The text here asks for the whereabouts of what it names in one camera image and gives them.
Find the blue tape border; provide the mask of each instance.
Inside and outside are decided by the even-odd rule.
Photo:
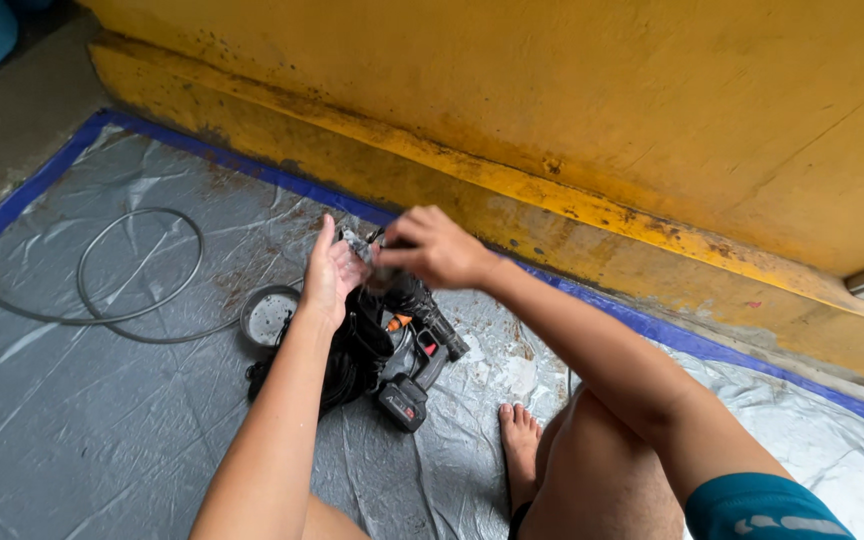
[[[83,151],[95,142],[102,129],[108,124],[114,124],[149,139],[168,144],[218,166],[241,172],[262,182],[292,191],[318,203],[356,215],[361,219],[383,227],[396,218],[396,215],[388,210],[367,202],[358,201],[353,197],[322,187],[309,180],[297,178],[288,173],[273,169],[254,159],[216,148],[191,136],[178,133],[172,129],[163,128],[157,124],[122,112],[103,109],[89,117],[72,138],[48,162],[0,203],[0,235],[6,230],[6,227],[9,227],[22,214],[31,202],[42,195],[45,190],[66,173],[66,170],[75,163]],[[709,338],[702,337],[677,325],[673,325],[647,313],[636,311],[627,305],[596,294],[567,279],[553,276],[525,264],[520,263],[519,265],[533,276],[546,282],[549,286],[579,298],[622,321],[645,338],[654,339],[672,349],[688,353],[697,359],[726,362],[771,375],[797,387],[814,392],[864,418],[864,401],[862,399],[848,396],[833,388],[809,380],[804,376],[716,343]]]

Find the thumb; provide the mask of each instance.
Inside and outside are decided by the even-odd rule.
[[[383,249],[378,251],[375,257],[375,264],[378,266],[392,266],[395,268],[405,268],[412,272],[419,264],[422,253],[419,249]]]
[[[312,248],[312,253],[316,255],[325,255],[332,247],[332,240],[335,239],[335,219],[331,215],[326,214],[321,218],[321,230],[318,232],[315,246]]]

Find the foot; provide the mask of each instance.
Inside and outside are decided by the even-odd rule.
[[[543,429],[521,404],[515,407],[502,403],[498,408],[498,424],[505,449],[505,466],[509,472],[511,511],[536,497],[536,449]]]

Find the hose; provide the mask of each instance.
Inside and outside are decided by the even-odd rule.
[[[100,240],[102,240],[109,233],[109,231],[111,231],[113,229],[113,227],[115,227],[119,223],[122,223],[126,219],[129,219],[130,217],[135,217],[138,215],[147,215],[147,214],[174,215],[178,219],[184,221],[185,224],[188,225],[189,228],[192,229],[192,232],[195,233],[196,240],[198,242],[198,256],[196,257],[195,266],[192,267],[192,270],[189,272],[188,276],[186,276],[185,281],[183,281],[182,284],[178,286],[178,288],[176,288],[174,291],[172,291],[172,293],[170,293],[168,296],[166,296],[162,300],[156,301],[155,303],[147,305],[146,307],[142,307],[141,309],[138,309],[137,311],[133,311],[131,313],[126,313],[124,315],[107,316],[104,313],[102,313],[102,311],[99,310],[99,308],[95,305],[95,303],[92,302],[92,299],[90,298],[89,292],[86,290],[86,277],[85,277],[86,262],[89,260],[89,256],[91,255],[92,250],[95,248],[95,246],[99,243]],[[213,334],[215,334],[215,333],[217,333],[223,329],[226,329],[230,326],[235,325],[238,322],[239,318],[235,317],[234,319],[222,322],[219,325],[211,327],[210,329],[207,329],[205,331],[200,331],[198,333],[194,333],[194,334],[190,334],[190,335],[186,335],[186,336],[182,336],[182,337],[167,337],[167,338],[146,337],[143,335],[138,335],[136,333],[132,333],[130,331],[122,329],[121,327],[119,327],[117,325],[114,325],[114,323],[121,323],[123,321],[135,319],[137,317],[145,315],[146,313],[150,313],[154,310],[157,310],[157,309],[161,308],[162,306],[165,306],[166,304],[171,302],[177,296],[179,296],[184,290],[186,290],[188,285],[192,282],[192,279],[195,278],[195,275],[199,272],[199,268],[202,266],[202,260],[203,260],[203,256],[205,254],[205,251],[206,251],[206,237],[202,233],[202,229],[199,228],[199,225],[196,224],[196,222],[193,221],[191,217],[185,215],[184,213],[182,213],[178,210],[172,209],[172,208],[149,207],[149,208],[135,209],[135,210],[132,210],[130,212],[127,212],[126,214],[122,215],[121,217],[119,217],[115,221],[112,221],[107,226],[105,226],[105,228],[103,228],[102,231],[99,232],[99,234],[96,235],[95,238],[93,238],[91,242],[89,242],[88,246],[85,247],[85,251],[82,252],[81,257],[78,259],[78,267],[76,268],[76,284],[77,284],[77,289],[78,289],[78,298],[81,299],[82,303],[85,305],[85,308],[88,310],[89,313],[92,314],[93,318],[91,318],[91,319],[72,319],[72,318],[66,318],[66,317],[57,317],[54,315],[47,315],[44,313],[36,313],[34,311],[29,311],[28,309],[24,309],[22,307],[19,307],[18,305],[15,305],[14,303],[11,303],[7,300],[3,300],[1,297],[0,297],[0,308],[3,310],[6,310],[7,312],[11,312],[11,313],[14,313],[16,315],[19,315],[19,316],[22,316],[22,317],[25,317],[28,319],[32,319],[35,321],[40,321],[43,323],[57,323],[60,325],[79,326],[79,327],[104,325],[109,330],[113,331],[115,334],[117,334],[123,338],[128,338],[128,339],[131,339],[134,341],[138,341],[140,343],[150,343],[153,345],[167,345],[167,344],[176,344],[176,343],[186,343],[187,341],[194,341],[196,339],[206,338],[206,337],[212,336]],[[292,286],[298,284],[299,282],[301,282],[302,280],[303,280],[302,277],[295,279],[291,283],[289,283],[289,286],[292,287]]]

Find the black spray gun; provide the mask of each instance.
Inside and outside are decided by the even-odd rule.
[[[377,394],[379,409],[389,416],[402,431],[414,433],[426,421],[428,389],[438,379],[446,362],[456,362],[468,351],[469,345],[456,333],[432,298],[432,291],[421,279],[398,268],[376,268],[371,244],[383,233],[382,229],[366,240],[349,229],[342,239],[372,269],[366,282],[369,294],[381,297],[385,310],[412,318],[415,329],[414,351],[421,368],[414,374],[399,373],[386,380]],[[396,242],[383,249],[414,247]]]

